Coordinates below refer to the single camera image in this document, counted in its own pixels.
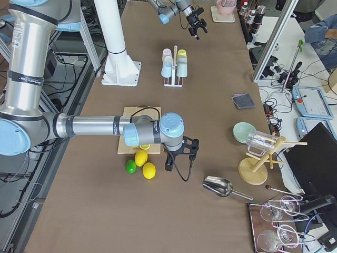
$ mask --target bowl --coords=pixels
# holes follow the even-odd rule
[[[233,127],[233,134],[235,139],[240,142],[246,144],[248,134],[251,130],[256,130],[254,126],[250,125],[246,122],[239,122]]]
[[[221,4],[224,2],[224,0],[216,0],[216,8],[217,11],[221,15],[228,15],[233,12],[233,10],[236,8],[236,0],[227,0],[225,6],[221,6]]]

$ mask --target denim sleeve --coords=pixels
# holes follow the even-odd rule
[[[305,31],[304,40],[307,43],[313,43],[325,39],[325,33],[328,29],[334,28],[337,24],[337,14],[320,21]]]

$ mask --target pink cup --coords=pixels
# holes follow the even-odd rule
[[[221,4],[224,2],[225,0],[216,0],[216,8],[217,11],[221,14],[221,15],[228,15],[231,14],[233,12],[233,10],[236,7],[236,0],[227,0],[225,6],[221,6]]]

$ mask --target folded cloth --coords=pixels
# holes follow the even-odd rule
[[[234,94],[231,99],[238,109],[254,108],[255,104],[249,93]]]

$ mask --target robotic arm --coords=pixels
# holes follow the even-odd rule
[[[0,154],[24,153],[54,138],[122,135],[129,146],[164,144],[167,170],[172,168],[176,155],[187,154],[195,159],[199,141],[183,136],[183,120],[175,113],[158,121],[148,116],[71,116],[39,110],[50,32],[80,29],[80,15],[74,18],[74,10],[80,10],[77,0],[11,1],[9,11],[15,25],[6,97],[0,105]]]
[[[158,12],[159,19],[163,24],[167,24],[172,18],[183,12],[187,21],[189,22],[189,32],[191,36],[194,36],[199,40],[197,30],[202,28],[207,33],[206,21],[202,18],[199,19],[199,15],[204,12],[202,7],[194,9],[190,3],[190,0],[177,0],[175,4],[170,7],[164,5],[161,0],[148,0],[152,7]]]

